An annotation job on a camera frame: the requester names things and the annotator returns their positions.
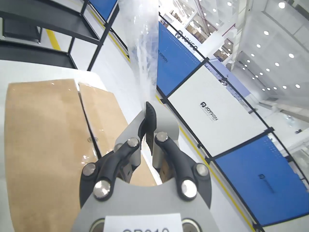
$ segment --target cardboard box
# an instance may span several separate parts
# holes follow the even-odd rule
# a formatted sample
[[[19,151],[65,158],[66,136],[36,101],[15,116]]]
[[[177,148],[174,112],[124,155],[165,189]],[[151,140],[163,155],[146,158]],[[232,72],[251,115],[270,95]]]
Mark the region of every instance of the cardboard box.
[[[5,168],[15,232],[70,231],[83,167],[97,157],[84,110],[102,155],[127,122],[112,93],[74,80],[10,84],[5,109]],[[141,157],[131,183],[156,185]]]

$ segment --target yellow floor line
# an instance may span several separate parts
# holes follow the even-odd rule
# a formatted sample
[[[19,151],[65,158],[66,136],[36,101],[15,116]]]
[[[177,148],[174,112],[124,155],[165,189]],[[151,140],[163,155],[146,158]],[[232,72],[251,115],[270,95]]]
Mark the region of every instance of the yellow floor line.
[[[60,51],[61,48],[60,48],[59,43],[56,39],[55,33],[52,30],[49,30],[49,29],[46,29],[46,32],[47,32],[48,38],[50,40],[50,43],[52,44],[53,49]]]
[[[92,15],[94,16],[94,18],[97,20],[97,22],[105,29],[103,23],[101,22],[101,20],[99,20],[99,18],[96,16],[96,14],[91,11]],[[50,39],[50,42],[53,46],[53,48],[55,50],[61,50],[60,46],[58,44],[58,41],[55,37],[55,34],[53,31],[46,29],[47,35]],[[121,51],[121,53],[123,53],[123,55],[127,58],[128,61],[130,61],[130,59],[127,57],[125,51],[121,48],[121,46],[116,42],[116,40],[112,37],[112,35],[109,33],[110,38],[114,41],[114,43],[116,44],[116,46],[119,48],[119,50]],[[248,226],[250,227],[250,229],[255,232],[255,229],[253,228],[251,222],[247,219],[247,217],[245,216],[244,212],[241,210],[241,208],[238,206],[238,204],[236,203],[236,201],[234,200],[234,198],[232,197],[232,195],[229,193],[229,191],[227,190],[227,188],[224,186],[224,184],[220,181],[219,177],[216,175],[216,173],[213,171],[213,169],[209,166],[209,164],[206,162],[206,160],[204,159],[204,157],[202,156],[202,154],[200,153],[200,151],[197,149],[197,147],[195,146],[195,144],[192,142],[192,140],[190,139],[190,137],[185,133],[184,129],[182,127],[180,127],[180,131],[182,132],[182,134],[184,135],[184,137],[187,139],[187,141],[191,144],[191,146],[194,148],[194,150],[196,151],[196,153],[199,155],[199,157],[203,160],[203,162],[205,163],[205,165],[208,167],[209,171],[212,173],[213,177],[215,177],[215,179],[219,182],[221,188],[224,190],[224,192],[226,193],[226,195],[228,196],[228,198],[232,201],[232,203],[234,204],[234,206],[236,207],[236,209],[238,210],[238,212],[240,213],[240,215],[243,217],[243,219],[246,221],[246,223],[248,224]]]

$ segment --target clear plastic film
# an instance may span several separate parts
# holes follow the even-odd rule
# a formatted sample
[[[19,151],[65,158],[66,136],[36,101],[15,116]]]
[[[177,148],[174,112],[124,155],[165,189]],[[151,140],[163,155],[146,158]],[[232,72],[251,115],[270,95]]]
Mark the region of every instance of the clear plastic film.
[[[118,0],[126,32],[130,63],[139,88],[142,108],[155,98],[157,86],[159,2]]]

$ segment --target silver screw cap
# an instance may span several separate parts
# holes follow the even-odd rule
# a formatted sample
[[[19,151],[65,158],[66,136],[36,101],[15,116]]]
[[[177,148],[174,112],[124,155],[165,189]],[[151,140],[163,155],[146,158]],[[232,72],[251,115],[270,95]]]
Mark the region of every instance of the silver screw cap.
[[[96,165],[94,163],[88,163],[83,168],[83,175],[90,176],[94,173],[95,170],[96,170]]]
[[[160,141],[161,143],[164,143],[169,137],[168,134],[165,132],[159,132],[156,135],[158,141]]]
[[[102,180],[98,181],[94,188],[93,188],[93,194],[95,195],[96,198],[102,199],[105,198],[108,194],[109,191],[111,190],[111,185],[108,181]]]
[[[197,194],[197,187],[191,180],[184,180],[181,184],[181,191],[187,198],[194,198]]]
[[[203,177],[209,174],[209,170],[204,164],[197,164],[196,171],[200,176],[203,176]]]
[[[136,146],[138,145],[139,141],[138,141],[137,138],[132,137],[132,138],[130,138],[130,139],[127,141],[127,143],[128,143],[128,145],[129,145],[130,147],[133,148],[133,147],[136,147]]]

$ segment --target metal bolt head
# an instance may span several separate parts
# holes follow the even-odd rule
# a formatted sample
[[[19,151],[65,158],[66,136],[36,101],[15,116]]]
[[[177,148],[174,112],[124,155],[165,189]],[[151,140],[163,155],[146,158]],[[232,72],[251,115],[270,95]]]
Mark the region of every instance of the metal bolt head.
[[[114,152],[116,152],[117,150],[119,150],[119,148],[122,146],[121,143],[119,144],[116,144],[115,147],[114,147]]]
[[[111,185],[108,181],[102,180],[98,181],[94,188],[93,188],[93,194],[96,198],[102,199],[105,198],[111,190]]]
[[[183,232],[200,232],[198,224],[191,219],[182,220]]]
[[[156,135],[159,142],[164,143],[169,137],[168,134],[165,132],[159,132]]]
[[[197,194],[197,187],[191,180],[184,180],[181,184],[182,194],[187,198],[194,198]]]
[[[209,174],[208,168],[204,164],[197,164],[196,165],[196,171],[200,176],[207,176]]]
[[[135,137],[132,137],[132,138],[130,138],[128,141],[127,141],[127,143],[128,143],[128,145],[130,146],[130,147],[136,147],[138,144],[139,144],[139,141],[138,141],[138,139],[137,138],[135,138]]]
[[[96,170],[96,165],[94,163],[88,163],[83,168],[83,175],[90,176],[94,173],[95,170]]]

